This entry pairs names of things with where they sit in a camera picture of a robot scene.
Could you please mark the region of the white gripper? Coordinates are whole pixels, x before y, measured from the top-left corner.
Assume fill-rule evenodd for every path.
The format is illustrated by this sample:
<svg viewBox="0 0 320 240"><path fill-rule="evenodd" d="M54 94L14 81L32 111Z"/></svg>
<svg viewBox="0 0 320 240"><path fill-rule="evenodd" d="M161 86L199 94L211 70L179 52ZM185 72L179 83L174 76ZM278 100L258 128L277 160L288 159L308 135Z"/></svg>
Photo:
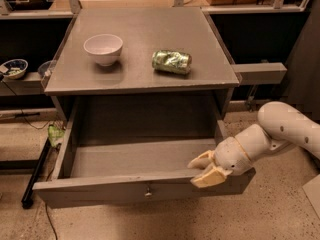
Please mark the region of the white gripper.
<svg viewBox="0 0 320 240"><path fill-rule="evenodd" d="M205 151L187 165L189 169L204 170L191 183L197 188L207 188L224 183L232 174L239 176L252 168L252 162L234 137L220 142L216 149Z"/></svg>

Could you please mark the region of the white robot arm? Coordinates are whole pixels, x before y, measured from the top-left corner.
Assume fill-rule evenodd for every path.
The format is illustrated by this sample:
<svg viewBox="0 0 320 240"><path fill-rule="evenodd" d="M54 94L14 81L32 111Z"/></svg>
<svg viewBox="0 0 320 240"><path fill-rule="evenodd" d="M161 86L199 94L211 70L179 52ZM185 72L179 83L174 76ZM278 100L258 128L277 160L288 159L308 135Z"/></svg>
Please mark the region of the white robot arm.
<svg viewBox="0 0 320 240"><path fill-rule="evenodd" d="M253 163L267 154L276 153L283 146L294 144L320 158L320 125L294 107L279 101L264 104L253 124L234 137L220 142L189 164L202 169L191 179L198 188L221 184L228 176L239 176L253 167Z"/></svg>

